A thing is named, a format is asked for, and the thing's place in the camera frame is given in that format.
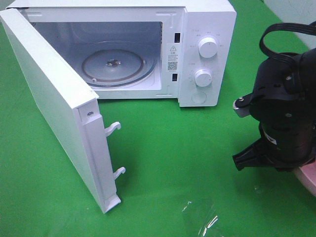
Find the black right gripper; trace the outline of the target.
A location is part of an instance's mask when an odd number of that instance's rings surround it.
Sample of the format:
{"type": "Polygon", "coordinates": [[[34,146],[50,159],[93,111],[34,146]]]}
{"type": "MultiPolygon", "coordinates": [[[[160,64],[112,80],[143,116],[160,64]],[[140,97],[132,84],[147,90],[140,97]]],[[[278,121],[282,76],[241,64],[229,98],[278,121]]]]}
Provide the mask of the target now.
{"type": "MultiPolygon", "coordinates": [[[[252,95],[244,95],[233,102],[233,110],[240,117],[250,116],[252,95]]],[[[259,138],[240,153],[233,155],[237,170],[246,167],[273,167],[278,171],[291,171],[304,164],[303,159],[297,159],[289,150],[275,145],[264,138],[259,138]]]]}

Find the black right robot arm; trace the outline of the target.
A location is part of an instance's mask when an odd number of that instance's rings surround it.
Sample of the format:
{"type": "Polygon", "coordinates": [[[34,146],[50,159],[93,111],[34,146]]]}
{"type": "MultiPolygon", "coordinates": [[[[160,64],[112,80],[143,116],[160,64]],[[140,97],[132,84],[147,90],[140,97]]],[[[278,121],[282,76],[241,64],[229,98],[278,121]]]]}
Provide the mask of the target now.
{"type": "Polygon", "coordinates": [[[261,136],[233,156],[238,170],[264,166],[292,170],[316,159],[316,51],[287,56],[296,70],[277,59],[265,60],[253,91],[233,103],[241,118],[259,121],[261,136]]]}

